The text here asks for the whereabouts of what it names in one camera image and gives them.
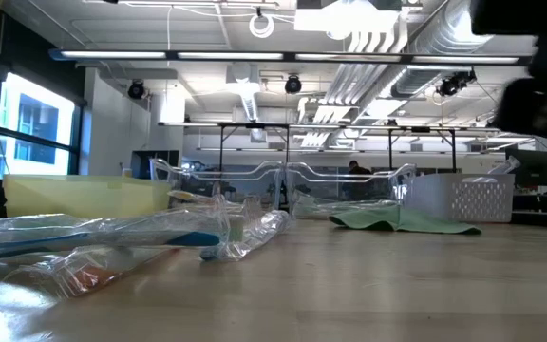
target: table surface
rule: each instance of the table surface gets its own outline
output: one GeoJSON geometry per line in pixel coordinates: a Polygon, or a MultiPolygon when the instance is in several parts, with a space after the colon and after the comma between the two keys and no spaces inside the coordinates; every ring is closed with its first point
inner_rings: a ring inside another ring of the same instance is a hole
{"type": "Polygon", "coordinates": [[[546,228],[295,224],[242,261],[184,250],[63,302],[1,282],[0,265],[0,341],[547,340],[546,228]]]}

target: security camera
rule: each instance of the security camera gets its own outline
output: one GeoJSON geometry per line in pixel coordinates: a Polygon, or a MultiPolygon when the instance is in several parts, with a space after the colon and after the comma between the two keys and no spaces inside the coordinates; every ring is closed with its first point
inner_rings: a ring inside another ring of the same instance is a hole
{"type": "Polygon", "coordinates": [[[132,85],[128,88],[128,96],[130,99],[142,100],[149,95],[149,91],[144,87],[143,80],[133,80],[132,85]]]}
{"type": "Polygon", "coordinates": [[[299,91],[301,91],[301,81],[299,81],[299,76],[297,75],[289,76],[289,80],[286,81],[284,90],[286,90],[287,94],[296,94],[299,91]]]}

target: yellow bin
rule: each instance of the yellow bin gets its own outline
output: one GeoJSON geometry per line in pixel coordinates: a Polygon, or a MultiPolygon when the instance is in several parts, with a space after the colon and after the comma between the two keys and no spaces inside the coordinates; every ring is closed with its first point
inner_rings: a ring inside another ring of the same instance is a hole
{"type": "Polygon", "coordinates": [[[8,216],[130,218],[165,210],[170,184],[106,176],[6,175],[8,216]]]}

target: window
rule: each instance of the window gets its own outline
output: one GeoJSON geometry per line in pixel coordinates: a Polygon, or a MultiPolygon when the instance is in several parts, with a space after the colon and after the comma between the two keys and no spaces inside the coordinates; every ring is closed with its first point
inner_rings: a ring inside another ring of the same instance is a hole
{"type": "Polygon", "coordinates": [[[22,77],[2,84],[0,127],[70,145],[75,104],[22,77]]]}
{"type": "Polygon", "coordinates": [[[8,74],[0,97],[0,178],[66,175],[71,153],[77,154],[71,146],[77,113],[70,100],[8,74]]]}

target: computer monitor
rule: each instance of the computer monitor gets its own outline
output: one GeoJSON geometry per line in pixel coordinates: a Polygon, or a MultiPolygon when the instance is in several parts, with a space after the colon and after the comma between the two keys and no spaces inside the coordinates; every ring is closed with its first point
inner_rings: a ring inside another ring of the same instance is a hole
{"type": "Polygon", "coordinates": [[[520,162],[520,167],[512,171],[516,185],[547,186],[547,152],[506,149],[505,159],[510,156],[520,162]]]}

